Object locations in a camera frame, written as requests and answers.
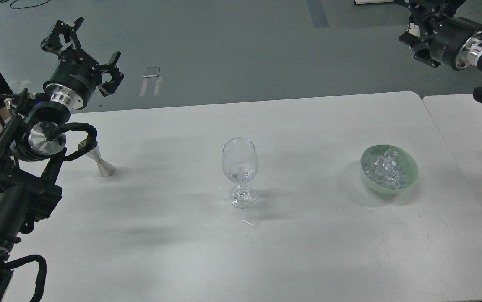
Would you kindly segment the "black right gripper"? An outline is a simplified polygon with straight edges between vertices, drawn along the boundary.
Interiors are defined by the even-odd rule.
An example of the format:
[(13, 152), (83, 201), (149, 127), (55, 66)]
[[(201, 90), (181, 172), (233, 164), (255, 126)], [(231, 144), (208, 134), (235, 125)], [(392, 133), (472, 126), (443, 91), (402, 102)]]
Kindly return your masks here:
[[(436, 68), (441, 64), (455, 71), (475, 66), (482, 71), (482, 23), (452, 18), (461, 0), (395, 0), (410, 11), (406, 32), (399, 37), (415, 60)], [(448, 18), (445, 21), (426, 21)]]

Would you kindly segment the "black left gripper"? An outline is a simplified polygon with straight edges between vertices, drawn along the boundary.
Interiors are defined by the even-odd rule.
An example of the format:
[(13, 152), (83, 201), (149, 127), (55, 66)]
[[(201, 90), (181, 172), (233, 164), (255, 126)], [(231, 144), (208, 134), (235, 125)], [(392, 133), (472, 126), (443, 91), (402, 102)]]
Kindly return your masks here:
[[(43, 90), (47, 94), (53, 94), (55, 88), (61, 86), (72, 90), (78, 96), (77, 101), (71, 105), (75, 110), (84, 109), (88, 105), (96, 88), (103, 97), (114, 94), (125, 77), (117, 66), (120, 51), (114, 52), (110, 61), (102, 65), (88, 53), (83, 53), (76, 32), (84, 21), (83, 17), (79, 17), (74, 25), (70, 25), (59, 20), (51, 33), (41, 41), (43, 51), (59, 58), (50, 78), (43, 84)], [(65, 43), (70, 44), (65, 50), (62, 50), (62, 37)], [(110, 80), (103, 80), (105, 74), (110, 76)]]

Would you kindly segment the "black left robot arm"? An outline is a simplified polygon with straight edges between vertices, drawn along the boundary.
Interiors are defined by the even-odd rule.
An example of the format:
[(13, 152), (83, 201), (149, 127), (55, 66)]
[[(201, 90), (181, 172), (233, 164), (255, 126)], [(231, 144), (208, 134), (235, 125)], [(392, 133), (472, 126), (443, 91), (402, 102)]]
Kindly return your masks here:
[(82, 156), (98, 164), (99, 174), (110, 177), (115, 167), (103, 160), (97, 130), (87, 123), (70, 122), (71, 111), (87, 106), (95, 90), (113, 94), (124, 79), (116, 52), (107, 64), (99, 64), (86, 53), (77, 37), (84, 22), (57, 21), (42, 40), (41, 49), (53, 53), (58, 62), (43, 92), (27, 88), (15, 93), (0, 72), (0, 301), (14, 270), (36, 262), (38, 273), (32, 302), (42, 299), (47, 262), (39, 255), (9, 261), (19, 234), (34, 230), (34, 224), (49, 218), (61, 200), (56, 184), (61, 166)]

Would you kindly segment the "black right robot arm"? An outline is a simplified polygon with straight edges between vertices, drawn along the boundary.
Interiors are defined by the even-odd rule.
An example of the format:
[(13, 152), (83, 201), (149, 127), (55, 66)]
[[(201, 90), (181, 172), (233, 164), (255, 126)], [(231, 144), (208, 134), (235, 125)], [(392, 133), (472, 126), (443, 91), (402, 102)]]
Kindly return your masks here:
[[(408, 8), (419, 27), (418, 36), (405, 32), (399, 37), (413, 51), (415, 60), (455, 71), (473, 66), (482, 73), (482, 23), (452, 17), (448, 0), (401, 0), (400, 4)], [(482, 82), (472, 96), (482, 104)]]

